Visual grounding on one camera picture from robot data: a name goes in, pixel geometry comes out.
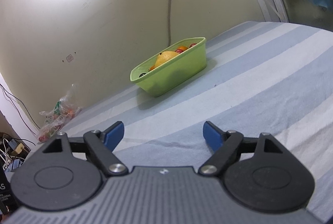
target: blue striped fabric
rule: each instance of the blue striped fabric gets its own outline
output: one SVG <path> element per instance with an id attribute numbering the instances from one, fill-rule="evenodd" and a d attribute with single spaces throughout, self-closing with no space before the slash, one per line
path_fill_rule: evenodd
<path id="1" fill-rule="evenodd" d="M 129 87 L 63 130 L 82 136 L 123 121 L 115 154 L 130 168 L 198 168 L 211 156 L 202 135 L 206 120 L 250 137 L 270 132 L 314 175 L 308 208 L 326 221 L 333 215 L 332 38 L 332 32 L 296 24 L 240 24 L 208 41 L 207 68 L 177 88 L 153 98 Z"/>

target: yellow pear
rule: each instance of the yellow pear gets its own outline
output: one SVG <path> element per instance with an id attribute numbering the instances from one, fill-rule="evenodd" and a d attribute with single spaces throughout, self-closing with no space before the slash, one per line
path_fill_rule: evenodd
<path id="1" fill-rule="evenodd" d="M 176 57 L 177 55 L 179 55 L 179 53 L 177 53 L 175 51 L 164 51 L 164 52 L 160 53 L 157 56 L 155 68 L 160 66 L 161 64 L 167 62 L 168 60 L 172 59 L 173 57 Z"/>

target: gray cable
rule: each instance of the gray cable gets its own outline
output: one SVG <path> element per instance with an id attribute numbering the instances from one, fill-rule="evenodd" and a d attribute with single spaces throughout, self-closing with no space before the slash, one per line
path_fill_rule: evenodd
<path id="1" fill-rule="evenodd" d="M 172 0 L 168 0 L 168 47 L 171 46 L 171 2 Z"/>

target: cream wall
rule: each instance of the cream wall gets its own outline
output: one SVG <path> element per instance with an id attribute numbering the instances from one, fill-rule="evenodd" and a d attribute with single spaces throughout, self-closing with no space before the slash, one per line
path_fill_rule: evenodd
<path id="1" fill-rule="evenodd" d="M 19 136 L 13 130 L 12 126 L 8 123 L 2 112 L 0 112 L 0 132 L 4 132 L 14 138 L 19 138 Z"/>
<path id="2" fill-rule="evenodd" d="M 0 72 L 40 124 L 72 83 L 91 105 L 167 46 L 167 0 L 0 0 Z M 172 42 L 264 21 L 257 0 L 173 0 Z M 74 60 L 68 63 L 66 56 Z"/>

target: green plastic basket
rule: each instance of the green plastic basket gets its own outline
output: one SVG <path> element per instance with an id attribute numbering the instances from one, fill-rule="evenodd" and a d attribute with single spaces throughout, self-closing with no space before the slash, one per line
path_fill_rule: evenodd
<path id="1" fill-rule="evenodd" d="M 150 72 L 148 69 L 155 64 L 159 53 L 141 63 L 131 71 L 131 82 L 137 84 L 150 95 L 158 97 L 194 76 L 207 65 L 205 37 L 188 38 L 163 51 L 175 51 L 180 46 L 189 47 L 192 43 L 196 43 L 196 45 Z"/>

